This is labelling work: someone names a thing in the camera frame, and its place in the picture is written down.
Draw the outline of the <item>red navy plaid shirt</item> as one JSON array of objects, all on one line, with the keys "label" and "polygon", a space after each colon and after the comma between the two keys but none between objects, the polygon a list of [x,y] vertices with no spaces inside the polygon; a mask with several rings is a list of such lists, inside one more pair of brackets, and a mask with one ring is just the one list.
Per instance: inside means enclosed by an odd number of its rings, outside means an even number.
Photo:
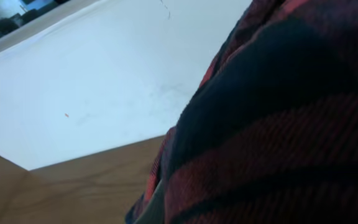
[{"label": "red navy plaid shirt", "polygon": [[358,0],[253,0],[125,221],[358,224]]}]

